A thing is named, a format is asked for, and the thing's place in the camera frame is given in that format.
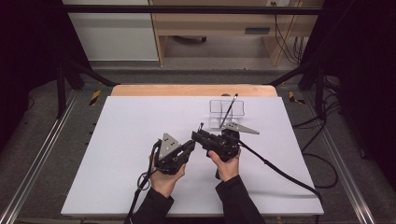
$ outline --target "gray carpet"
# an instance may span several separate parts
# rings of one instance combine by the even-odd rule
[[[192,71],[191,73],[179,72],[177,74],[164,71],[151,72],[137,74],[136,71],[113,71],[113,73],[103,71],[102,74],[121,83],[261,84],[285,73],[273,71],[264,76],[265,72],[242,71],[241,73],[240,70],[217,74],[218,71]],[[46,220],[50,219],[47,223],[51,223],[54,220],[66,220],[67,222],[75,220],[60,214],[65,200],[64,194],[73,182],[90,141],[91,133],[94,131],[94,123],[99,118],[106,96],[111,92],[111,88],[84,78],[87,84],[84,90],[79,92],[76,105],[27,197],[17,222],[46,223]],[[89,105],[92,94],[96,90],[102,90],[102,93],[95,105]],[[292,124],[313,117],[307,104],[301,105],[289,101],[289,91],[294,92],[296,99],[304,99],[304,95],[311,95],[311,92],[305,92],[302,95],[296,90],[292,81],[280,86],[277,91],[284,99]],[[57,112],[55,82],[37,88],[30,95],[35,100],[35,104],[25,113],[20,126],[0,157],[0,190],[2,192],[0,208],[2,210],[12,199],[55,121]],[[335,98],[330,98],[328,104],[335,100]],[[331,133],[347,167],[353,174],[376,223],[396,223],[396,194],[394,190],[382,176],[374,161],[361,158],[355,139],[351,135],[344,117],[337,113],[337,110],[328,116],[326,128]],[[295,129],[300,147],[303,147],[317,130],[318,127]],[[317,154],[327,160],[330,159],[321,135],[312,142],[305,152]],[[305,161],[315,184],[332,183],[334,175],[327,164],[311,157],[305,157]],[[323,196],[325,211],[325,214],[320,218],[320,223],[360,223],[341,182],[338,182],[334,188],[321,189],[320,193]],[[314,223],[313,217],[282,217],[282,219],[284,223]],[[99,220],[100,223],[106,223],[106,219],[100,218]],[[277,223],[275,217],[268,217],[267,220],[269,223]],[[222,223],[220,219],[170,219],[170,221],[172,223]]]

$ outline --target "black rod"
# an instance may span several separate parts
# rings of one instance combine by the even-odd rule
[[[221,7],[221,6],[48,6],[69,13],[176,13],[176,14],[260,14],[260,15],[337,15],[340,9],[321,7]]]

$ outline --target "black sleeve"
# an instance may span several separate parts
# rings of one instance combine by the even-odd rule
[[[130,211],[124,224],[162,224],[173,202],[172,197],[165,198],[161,193],[150,189],[139,209],[133,215]]]
[[[239,175],[227,182],[219,183],[216,191],[223,203],[226,224],[265,224]]]

